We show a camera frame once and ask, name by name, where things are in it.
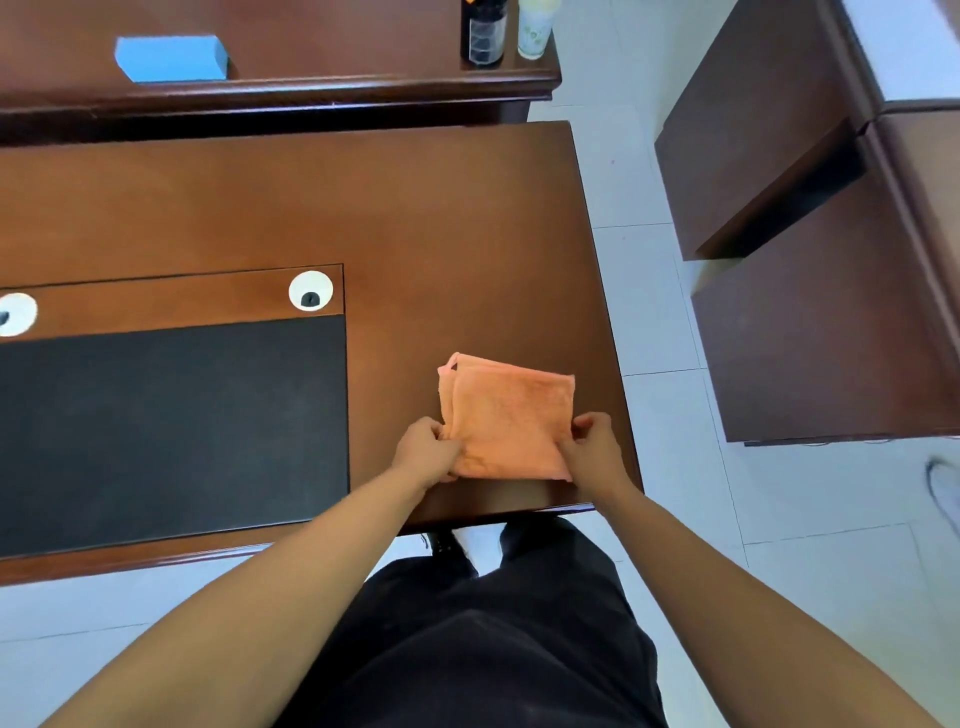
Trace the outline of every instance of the white grommet cover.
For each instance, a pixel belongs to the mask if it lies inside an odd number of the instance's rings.
[[[333,281],[320,271],[303,271],[290,281],[289,294],[301,311],[319,311],[333,298]]]
[[[36,321],[36,299],[26,293],[0,296],[0,336],[19,336]]]

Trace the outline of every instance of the white tile floor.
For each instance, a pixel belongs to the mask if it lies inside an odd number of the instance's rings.
[[[728,444],[689,306],[709,263],[682,262],[652,140],[732,0],[564,0],[564,85],[531,120],[573,125],[647,493],[874,659],[960,728],[960,540],[928,502],[931,454],[960,441],[746,449]],[[609,526],[571,517],[617,562],[660,651],[673,728],[722,726]],[[497,526],[463,532],[477,568]],[[397,539],[381,564],[426,553]],[[0,715],[38,725],[162,614],[236,560],[0,589]]]

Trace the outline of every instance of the hand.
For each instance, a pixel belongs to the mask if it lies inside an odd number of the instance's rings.
[[[571,434],[557,443],[573,482],[597,508],[609,503],[617,492],[635,488],[623,467],[620,446],[613,436],[610,415],[588,412],[573,418],[573,426],[583,435]]]
[[[459,440],[439,440],[442,425],[421,417],[407,427],[396,445],[394,469],[406,473],[426,489],[447,477],[463,445]]]

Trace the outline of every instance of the black desk mat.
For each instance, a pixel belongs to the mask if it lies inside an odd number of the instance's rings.
[[[0,557],[306,521],[347,491],[343,316],[0,346]]]

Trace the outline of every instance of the white shoe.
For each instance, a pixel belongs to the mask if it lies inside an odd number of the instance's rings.
[[[926,461],[926,489],[953,532],[960,536],[960,470],[946,460],[931,457]]]

